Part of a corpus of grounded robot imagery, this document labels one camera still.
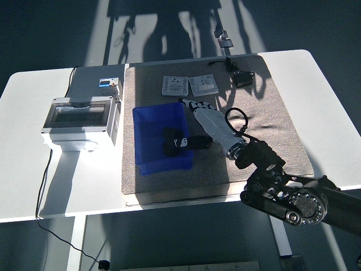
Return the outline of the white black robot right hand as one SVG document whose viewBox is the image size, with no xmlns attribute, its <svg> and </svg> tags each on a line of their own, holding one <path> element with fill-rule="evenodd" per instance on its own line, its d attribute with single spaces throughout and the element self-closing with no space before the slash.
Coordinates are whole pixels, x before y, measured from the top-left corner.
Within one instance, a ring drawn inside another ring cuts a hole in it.
<svg viewBox="0 0 361 271">
<path fill-rule="evenodd" d="M 245 141 L 235 136 L 235 133 L 227 125 L 224 114 L 213 105 L 184 98 L 178 100 L 191 110 L 197 122 L 214 142 L 221 145 L 225 154 L 236 146 L 244 145 Z"/>
</svg>

